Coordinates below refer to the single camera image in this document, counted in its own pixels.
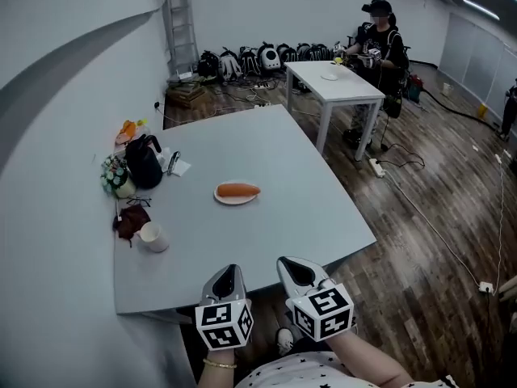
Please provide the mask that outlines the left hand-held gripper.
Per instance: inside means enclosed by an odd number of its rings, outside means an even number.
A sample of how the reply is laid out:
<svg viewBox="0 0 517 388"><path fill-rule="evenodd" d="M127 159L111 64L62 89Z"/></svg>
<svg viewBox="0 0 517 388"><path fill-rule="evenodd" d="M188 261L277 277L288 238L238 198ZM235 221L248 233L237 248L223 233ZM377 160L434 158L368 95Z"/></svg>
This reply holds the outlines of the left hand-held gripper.
<svg viewBox="0 0 517 388"><path fill-rule="evenodd" d="M246 346L254 325L250 306L237 264L222 268L205 283L195 325L209 351Z"/></svg>

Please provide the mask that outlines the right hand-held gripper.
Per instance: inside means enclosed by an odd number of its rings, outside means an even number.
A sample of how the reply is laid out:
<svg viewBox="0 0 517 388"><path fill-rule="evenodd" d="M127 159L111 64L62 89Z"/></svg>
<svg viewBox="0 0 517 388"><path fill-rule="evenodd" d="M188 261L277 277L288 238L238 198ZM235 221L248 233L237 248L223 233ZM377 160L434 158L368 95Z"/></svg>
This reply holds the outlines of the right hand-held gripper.
<svg viewBox="0 0 517 388"><path fill-rule="evenodd" d="M279 257L276 269L289 299L294 325L319 342L352 328L354 303L343 284L320 289L330 277L322 266L307 259Z"/></svg>

